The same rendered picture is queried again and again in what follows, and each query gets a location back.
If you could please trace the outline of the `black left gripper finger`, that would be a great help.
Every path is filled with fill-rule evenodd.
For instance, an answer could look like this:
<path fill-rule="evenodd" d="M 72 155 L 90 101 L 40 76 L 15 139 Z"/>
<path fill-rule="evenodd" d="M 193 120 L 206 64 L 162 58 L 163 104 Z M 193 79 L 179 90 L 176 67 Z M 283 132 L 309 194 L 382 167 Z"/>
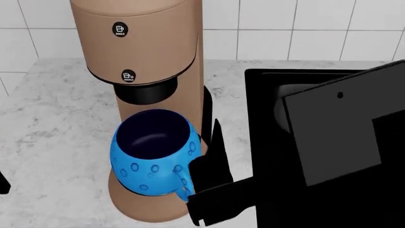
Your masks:
<path fill-rule="evenodd" d="M 0 172 L 0 194 L 8 194 L 11 188 L 11 184 L 5 178 L 5 176 Z"/>

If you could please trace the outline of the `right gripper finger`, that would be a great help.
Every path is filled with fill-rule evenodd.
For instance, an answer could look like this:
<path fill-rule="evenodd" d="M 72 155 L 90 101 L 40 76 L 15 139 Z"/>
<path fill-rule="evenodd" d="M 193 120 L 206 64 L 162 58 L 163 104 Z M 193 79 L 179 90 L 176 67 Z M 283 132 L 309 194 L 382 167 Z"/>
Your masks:
<path fill-rule="evenodd" d="M 214 122 L 207 152 L 189 163 L 189 172 L 195 193 L 234 181 L 228 164 L 221 125 L 217 119 Z"/>
<path fill-rule="evenodd" d="M 245 209 L 255 206 L 257 196 L 253 177 L 207 189 L 188 197 L 187 208 L 192 223 L 203 221 L 214 225 L 238 216 Z"/>

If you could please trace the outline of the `blue mug with bubble pattern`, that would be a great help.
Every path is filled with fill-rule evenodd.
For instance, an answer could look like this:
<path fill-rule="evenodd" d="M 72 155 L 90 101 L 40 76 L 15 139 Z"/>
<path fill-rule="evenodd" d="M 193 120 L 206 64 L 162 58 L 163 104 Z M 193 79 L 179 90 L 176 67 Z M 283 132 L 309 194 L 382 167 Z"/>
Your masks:
<path fill-rule="evenodd" d="M 146 110 L 123 121 L 112 138 L 110 161 L 118 182 L 145 196 L 195 193 L 189 163 L 202 155 L 194 126 L 170 110 Z"/>

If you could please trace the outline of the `tan cylindrical coffee machine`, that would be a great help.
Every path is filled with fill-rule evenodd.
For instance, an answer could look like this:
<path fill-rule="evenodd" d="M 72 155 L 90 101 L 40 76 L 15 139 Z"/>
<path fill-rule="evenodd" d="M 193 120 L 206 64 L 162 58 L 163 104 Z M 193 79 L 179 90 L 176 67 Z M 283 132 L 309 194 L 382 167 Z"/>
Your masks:
<path fill-rule="evenodd" d="M 202 155 L 211 141 L 212 98 L 204 85 L 202 0 L 70 0 L 87 69 L 113 86 L 121 122 L 146 110 L 170 110 L 195 128 Z M 112 32 L 128 27 L 125 37 Z M 132 83 L 122 71 L 132 70 Z M 145 196 L 121 185 L 111 167 L 108 189 L 122 214 L 169 222 L 188 213 L 175 193 Z"/>

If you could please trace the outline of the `black round double-cup button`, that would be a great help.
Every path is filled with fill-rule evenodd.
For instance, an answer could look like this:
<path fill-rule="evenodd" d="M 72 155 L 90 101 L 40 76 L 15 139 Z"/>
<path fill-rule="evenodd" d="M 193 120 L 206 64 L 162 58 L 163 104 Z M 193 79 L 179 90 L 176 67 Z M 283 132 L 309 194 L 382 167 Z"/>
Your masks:
<path fill-rule="evenodd" d="M 136 78 L 136 74 L 132 70 L 124 70 L 121 73 L 121 78 L 126 83 L 132 83 Z"/>

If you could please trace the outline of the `black round single-cup button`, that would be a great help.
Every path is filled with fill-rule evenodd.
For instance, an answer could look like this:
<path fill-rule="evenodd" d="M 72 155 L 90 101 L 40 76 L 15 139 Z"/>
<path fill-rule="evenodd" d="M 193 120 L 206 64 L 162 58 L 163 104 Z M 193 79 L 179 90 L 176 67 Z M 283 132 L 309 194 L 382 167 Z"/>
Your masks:
<path fill-rule="evenodd" d="M 115 22 L 112 26 L 112 32 L 117 37 L 125 37 L 128 34 L 128 27 L 124 22 Z"/>

